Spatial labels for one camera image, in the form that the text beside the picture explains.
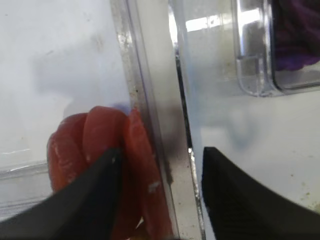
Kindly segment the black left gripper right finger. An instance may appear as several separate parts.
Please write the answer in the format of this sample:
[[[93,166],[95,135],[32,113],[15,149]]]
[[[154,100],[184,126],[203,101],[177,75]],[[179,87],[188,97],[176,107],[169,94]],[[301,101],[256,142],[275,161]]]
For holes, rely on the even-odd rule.
[[[205,147],[201,189],[217,240],[318,240],[320,215],[268,189]]]

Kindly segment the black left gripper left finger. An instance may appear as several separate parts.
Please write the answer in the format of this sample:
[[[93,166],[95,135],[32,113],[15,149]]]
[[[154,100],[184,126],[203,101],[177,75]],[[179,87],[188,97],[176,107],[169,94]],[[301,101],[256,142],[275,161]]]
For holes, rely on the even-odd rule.
[[[2,240],[108,240],[122,191],[121,150],[110,148],[81,176],[0,223]]]

